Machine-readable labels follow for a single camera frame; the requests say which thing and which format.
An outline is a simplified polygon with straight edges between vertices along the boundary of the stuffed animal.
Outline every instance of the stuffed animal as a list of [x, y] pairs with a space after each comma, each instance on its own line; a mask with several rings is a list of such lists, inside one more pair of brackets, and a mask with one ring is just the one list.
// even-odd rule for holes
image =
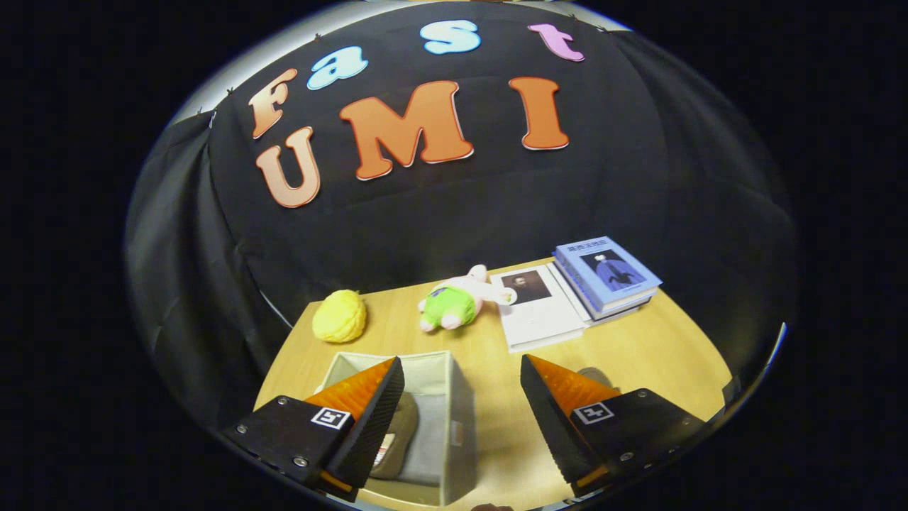
[[465, 276], [450, 278], [432, 288], [419, 302], [419, 327], [431, 332], [439, 326], [452, 330], [473, 321], [488, 300], [503, 306], [517, 301], [517, 291], [510, 287], [494, 286], [486, 282], [486, 267], [476, 265]]

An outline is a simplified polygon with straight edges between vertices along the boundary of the yellow ball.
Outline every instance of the yellow ball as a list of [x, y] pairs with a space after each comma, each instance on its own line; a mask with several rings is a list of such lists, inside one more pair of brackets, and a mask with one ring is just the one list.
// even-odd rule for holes
[[312, 318], [312, 333], [329, 343], [352, 341], [365, 326], [366, 304], [359, 293], [349, 289], [331, 293]]

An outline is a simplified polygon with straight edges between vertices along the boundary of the open book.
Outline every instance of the open book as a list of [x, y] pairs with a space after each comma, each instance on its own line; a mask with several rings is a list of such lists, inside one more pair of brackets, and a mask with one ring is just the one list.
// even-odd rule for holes
[[492, 284], [517, 292], [512, 305], [498, 306], [510, 353], [580, 337], [587, 327], [546, 265], [496, 274], [489, 279]]

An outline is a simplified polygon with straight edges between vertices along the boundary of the fabric storage box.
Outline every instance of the fabric storage box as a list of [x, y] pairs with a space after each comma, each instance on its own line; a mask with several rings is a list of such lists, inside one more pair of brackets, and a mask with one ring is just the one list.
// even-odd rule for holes
[[[384, 362], [392, 355], [338, 353], [316, 391]], [[476, 486], [473, 391], [450, 351], [399, 356], [419, 413], [397, 479], [370, 477], [363, 491], [401, 502], [446, 506]]]

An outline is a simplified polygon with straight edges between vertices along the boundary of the stack of books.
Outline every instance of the stack of books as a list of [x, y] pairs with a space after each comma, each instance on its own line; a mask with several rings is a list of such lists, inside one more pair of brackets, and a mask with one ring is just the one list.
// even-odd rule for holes
[[560, 245], [555, 261], [490, 276], [517, 300], [498, 306], [508, 351], [580, 337], [586, 328], [634, 313], [662, 281], [607, 237]]
[[567, 297], [588, 326], [637, 311], [662, 284], [607, 236], [559, 245], [553, 256], [552, 273], [572, 291]]

